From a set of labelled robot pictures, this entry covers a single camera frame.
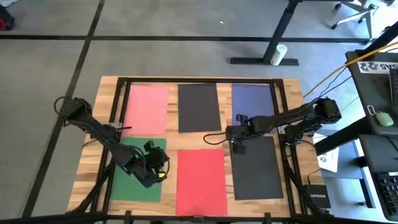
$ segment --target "yellow cable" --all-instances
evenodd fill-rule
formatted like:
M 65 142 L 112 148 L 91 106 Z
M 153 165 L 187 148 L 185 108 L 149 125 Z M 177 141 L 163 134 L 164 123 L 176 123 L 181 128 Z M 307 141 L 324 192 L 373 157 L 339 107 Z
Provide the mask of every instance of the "yellow cable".
M 334 70 L 332 73 L 330 73 L 327 77 L 325 77 L 322 81 L 320 81 L 318 84 L 316 84 L 308 93 L 306 93 L 306 94 L 304 95 L 304 97 L 306 97 L 306 96 L 308 96 L 310 93 L 312 93 L 312 91 L 314 91 L 316 88 L 318 88 L 324 81 L 326 81 L 328 78 L 330 78 L 330 77 L 331 77 L 332 75 L 334 75 L 336 72 L 338 72 L 340 69 L 345 68 L 345 67 L 347 67 L 348 65 L 351 65 L 351 64 L 353 64 L 353 63 L 355 63 L 355 62 L 358 62 L 358 61 L 360 61 L 360 60 L 362 60 L 362 59 L 364 59 L 364 58 L 366 58 L 366 57 L 368 57 L 368 56 L 374 55 L 375 53 L 377 53 L 377 52 L 379 52 L 379 51 L 381 51 L 381 50 L 383 50 L 383 49 L 386 49 L 386 48 L 388 48 L 388 47 L 394 46 L 394 45 L 396 45 L 396 44 L 398 44 L 398 42 L 394 42 L 394 43 L 392 43 L 392 44 L 386 45 L 386 46 L 381 47 L 381 48 L 379 48 L 379 49 L 373 50 L 373 51 L 367 53 L 366 55 L 360 56 L 359 58 L 354 59 L 354 60 L 352 60 L 352 61 L 350 61 L 350 62 L 348 62 L 348 63 L 346 63 L 346 64 L 344 64 L 344 65 L 342 65 L 342 66 L 340 66 L 340 67 L 338 67 L 336 70 Z

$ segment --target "white bottle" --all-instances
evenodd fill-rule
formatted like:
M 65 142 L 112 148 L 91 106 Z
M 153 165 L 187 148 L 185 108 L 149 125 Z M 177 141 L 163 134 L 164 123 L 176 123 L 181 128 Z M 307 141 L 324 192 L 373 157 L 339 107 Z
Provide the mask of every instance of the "white bottle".
M 275 53 L 271 58 L 271 65 L 279 65 L 280 61 L 283 59 L 287 52 L 287 47 L 283 44 L 279 44 L 276 47 Z

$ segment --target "office chair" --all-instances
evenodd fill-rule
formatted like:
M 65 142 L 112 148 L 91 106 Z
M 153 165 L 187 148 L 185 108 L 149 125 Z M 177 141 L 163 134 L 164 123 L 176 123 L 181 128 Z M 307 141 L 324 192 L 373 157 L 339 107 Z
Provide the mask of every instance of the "office chair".
M 340 2 L 339 4 L 335 5 L 336 10 L 341 8 L 341 5 L 344 4 L 345 6 L 348 6 L 354 9 L 355 11 L 358 11 L 358 13 L 350 17 L 347 17 L 346 19 L 338 21 L 331 27 L 331 29 L 332 30 L 336 29 L 336 27 L 339 24 L 342 24 L 344 22 L 359 19 L 358 23 L 361 23 L 363 19 L 366 19 L 366 25 L 368 27 L 368 32 L 369 32 L 369 39 L 364 41 L 363 44 L 367 44 L 373 39 L 372 16 L 374 15 L 377 9 L 379 9 L 380 7 L 388 7 L 392 3 L 394 3 L 394 1 L 395 0 L 359 0 L 360 4 L 356 4 L 353 2 Z

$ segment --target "wooden plank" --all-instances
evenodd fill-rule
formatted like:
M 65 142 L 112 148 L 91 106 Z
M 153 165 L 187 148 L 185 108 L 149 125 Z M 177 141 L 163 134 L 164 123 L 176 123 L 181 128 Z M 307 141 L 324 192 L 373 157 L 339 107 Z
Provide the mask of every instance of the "wooden plank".
M 118 77 L 102 77 L 98 88 L 98 94 L 95 100 L 93 116 L 102 123 L 109 120 L 113 95 L 116 88 Z M 224 163 L 226 172 L 226 191 L 228 199 L 228 216 L 231 217 L 263 217 L 264 212 L 270 212 L 273 217 L 289 217 L 289 207 L 287 202 L 287 194 L 285 190 L 284 175 L 282 169 L 282 161 L 280 158 L 279 142 L 277 135 L 272 137 L 275 142 L 275 149 L 282 181 L 284 198 L 269 200 L 241 200 L 234 199 L 233 180 L 231 171 L 231 157 L 229 156 L 228 143 L 212 146 L 203 141 L 206 133 L 178 133 L 178 110 L 177 110 L 177 83 L 151 83 L 151 85 L 169 85 L 169 102 L 167 108 L 167 130 L 165 135 L 148 136 L 135 135 L 137 138 L 166 138 L 167 154 L 170 157 L 170 172 L 168 179 L 163 182 L 162 200 L 160 203 L 149 202 L 128 202 L 112 200 L 109 206 L 110 214 L 123 215 L 126 210 L 132 210 L 135 215 L 175 215 L 175 202 L 177 191 L 177 152 L 179 149 L 224 149 Z M 285 94 L 289 109 L 296 108 L 302 104 L 302 93 L 300 91 L 300 83 L 298 79 L 284 79 Z M 231 84 L 218 83 L 218 101 L 220 106 L 220 118 L 222 130 L 232 123 L 232 97 Z M 278 100 L 279 109 L 282 111 L 282 105 Z M 209 138 L 209 141 L 216 142 L 224 139 L 223 135 Z M 68 209 L 75 208 L 81 200 L 87 195 L 95 183 L 96 171 L 100 163 L 102 147 L 98 143 L 87 145 L 81 155 L 78 172 L 73 186 L 72 194 Z M 297 146 L 298 159 L 300 163 L 302 180 L 306 183 L 306 176 L 318 169 L 318 162 L 314 148 L 309 144 L 301 144 Z M 314 184 L 322 184 L 320 172 L 311 175 Z M 295 207 L 299 211 L 299 201 L 297 191 L 293 185 L 295 195 Z

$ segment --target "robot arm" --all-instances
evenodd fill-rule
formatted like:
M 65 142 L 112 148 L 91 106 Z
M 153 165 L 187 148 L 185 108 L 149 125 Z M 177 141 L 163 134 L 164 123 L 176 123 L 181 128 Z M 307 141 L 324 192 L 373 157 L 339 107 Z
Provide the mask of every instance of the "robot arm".
M 169 161 L 169 157 L 161 148 L 154 147 L 152 141 L 145 144 L 144 151 L 136 146 L 120 144 L 118 131 L 114 127 L 101 124 L 94 119 L 91 105 L 84 99 L 64 98 L 64 104 L 60 111 L 56 109 L 56 102 L 54 110 L 68 124 L 75 125 L 91 134 L 109 150 L 115 163 L 128 175 L 134 174 L 143 186 L 150 187 L 167 178 L 167 172 L 162 171 L 162 168 L 164 163 Z
M 274 116 L 248 118 L 239 114 L 236 119 L 241 124 L 239 126 L 227 126 L 225 135 L 227 140 L 233 144 L 233 151 L 244 154 L 244 140 L 260 137 L 276 127 L 301 121 L 296 125 L 285 127 L 286 140 L 293 143 L 302 139 L 303 133 L 316 131 L 321 128 L 322 124 L 336 123 L 340 118 L 341 114 L 336 102 L 329 98 L 323 98 Z

